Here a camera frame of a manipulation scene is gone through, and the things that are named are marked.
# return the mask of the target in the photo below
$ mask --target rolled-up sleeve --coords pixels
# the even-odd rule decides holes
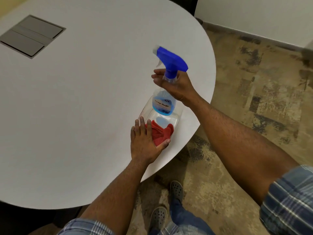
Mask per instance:
[[[274,235],[313,234],[313,167],[296,167],[273,182],[260,220]]]
[[[68,222],[58,235],[114,235],[114,233],[101,222],[76,218]]]

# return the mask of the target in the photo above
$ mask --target person's right arm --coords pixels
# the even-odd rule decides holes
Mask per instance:
[[[154,72],[154,83],[194,112],[225,168],[258,205],[272,182],[299,166],[284,150],[201,98],[187,73],[178,72],[178,80],[171,84],[162,80],[164,69]]]

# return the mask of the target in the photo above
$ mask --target white table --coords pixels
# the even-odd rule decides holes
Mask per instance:
[[[28,0],[0,19],[0,35],[27,15],[66,30],[33,59],[0,44],[0,200],[36,209],[91,203],[131,160],[130,129],[156,89],[158,44],[181,56],[208,102],[215,58],[205,31],[168,0]],[[199,126],[189,108],[143,180]]]

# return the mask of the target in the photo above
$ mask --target red cloth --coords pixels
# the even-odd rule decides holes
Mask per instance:
[[[151,127],[152,127],[152,139],[155,146],[160,145],[166,139],[170,139],[171,135],[174,132],[174,126],[172,124],[169,124],[165,129],[163,129],[154,120],[151,121]]]

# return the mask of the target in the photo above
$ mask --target jeans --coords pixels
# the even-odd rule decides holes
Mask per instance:
[[[212,229],[209,227],[209,225],[207,225],[205,221],[203,221],[199,217],[194,216],[193,213],[185,210],[178,199],[172,200],[170,204],[170,214],[172,221],[178,226],[192,225],[198,229],[201,229],[208,235],[215,235],[215,233],[212,231]],[[149,235],[157,235],[159,231],[160,230],[158,229],[152,229]]]

